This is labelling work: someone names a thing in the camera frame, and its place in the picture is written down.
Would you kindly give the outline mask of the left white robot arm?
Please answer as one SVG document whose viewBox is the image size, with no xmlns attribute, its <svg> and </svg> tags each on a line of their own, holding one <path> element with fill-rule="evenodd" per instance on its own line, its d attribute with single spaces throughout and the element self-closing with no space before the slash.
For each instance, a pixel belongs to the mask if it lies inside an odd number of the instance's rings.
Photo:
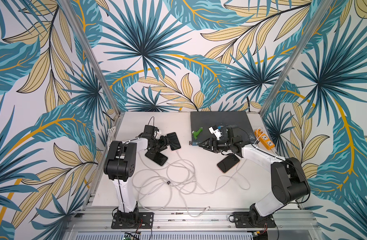
<svg viewBox="0 0 367 240">
<path fill-rule="evenodd" d="M 167 157 L 161 152 L 170 147 L 172 151 L 181 148 L 175 133 L 155 138 L 137 137 L 122 142 L 112 141 L 104 163 L 104 174 L 113 182 L 118 197 L 118 208 L 114 220 L 126 224 L 139 222 L 138 202 L 133 194 L 133 186 L 128 180 L 134 175 L 137 153 L 146 150 L 146 156 L 164 164 Z"/>
</svg>

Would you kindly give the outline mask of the dark phone pink case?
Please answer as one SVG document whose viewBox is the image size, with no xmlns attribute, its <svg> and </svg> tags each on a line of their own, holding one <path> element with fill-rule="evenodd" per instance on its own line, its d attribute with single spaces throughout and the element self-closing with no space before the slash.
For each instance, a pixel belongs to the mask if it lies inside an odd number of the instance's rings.
<svg viewBox="0 0 367 240">
<path fill-rule="evenodd" d="M 236 155 L 227 155 L 223 160 L 217 163 L 216 166 L 222 173 L 225 174 L 239 162 L 240 159 Z"/>
</svg>

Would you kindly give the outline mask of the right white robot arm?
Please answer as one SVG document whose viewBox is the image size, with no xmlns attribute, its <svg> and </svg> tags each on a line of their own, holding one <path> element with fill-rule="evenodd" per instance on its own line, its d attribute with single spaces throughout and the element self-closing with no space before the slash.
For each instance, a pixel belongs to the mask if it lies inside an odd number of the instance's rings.
<svg viewBox="0 0 367 240">
<path fill-rule="evenodd" d="M 310 185 L 300 162 L 296 158 L 284 158 L 264 151 L 251 142 L 249 136 L 234 134 L 238 126 L 210 127 L 214 136 L 197 145 L 212 153 L 231 151 L 233 158 L 245 158 L 270 173 L 270 192 L 249 207 L 249 222 L 266 221 L 274 212 L 304 196 L 310 196 Z"/>
</svg>

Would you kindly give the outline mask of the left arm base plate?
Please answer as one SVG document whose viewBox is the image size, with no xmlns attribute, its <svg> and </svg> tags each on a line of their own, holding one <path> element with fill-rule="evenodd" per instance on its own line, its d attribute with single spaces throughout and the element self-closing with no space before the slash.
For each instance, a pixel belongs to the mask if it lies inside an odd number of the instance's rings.
<svg viewBox="0 0 367 240">
<path fill-rule="evenodd" d="M 117 211 L 113 216 L 111 229 L 151 229 L 153 223 L 153 212 L 123 213 Z"/>
</svg>

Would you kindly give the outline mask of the black phone light case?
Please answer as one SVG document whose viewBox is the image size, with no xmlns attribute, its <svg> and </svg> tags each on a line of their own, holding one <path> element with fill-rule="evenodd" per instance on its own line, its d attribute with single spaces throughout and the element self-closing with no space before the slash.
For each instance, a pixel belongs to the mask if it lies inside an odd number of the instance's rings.
<svg viewBox="0 0 367 240">
<path fill-rule="evenodd" d="M 159 166 L 163 166 L 167 160 L 168 160 L 168 157 L 161 154 L 160 152 L 155 152 L 155 153 L 152 153 L 151 151 L 147 151 L 145 156 L 152 160 L 154 163 L 156 163 L 157 165 Z"/>
</svg>

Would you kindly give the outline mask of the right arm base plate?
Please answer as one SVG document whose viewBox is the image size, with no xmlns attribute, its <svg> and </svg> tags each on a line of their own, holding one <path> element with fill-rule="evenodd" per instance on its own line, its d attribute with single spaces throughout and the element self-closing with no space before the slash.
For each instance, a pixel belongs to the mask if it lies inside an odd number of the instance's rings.
<svg viewBox="0 0 367 240">
<path fill-rule="evenodd" d="M 275 228 L 276 224 L 272 215 L 262 217 L 254 211 L 233 212 L 233 222 L 236 228 Z"/>
</svg>

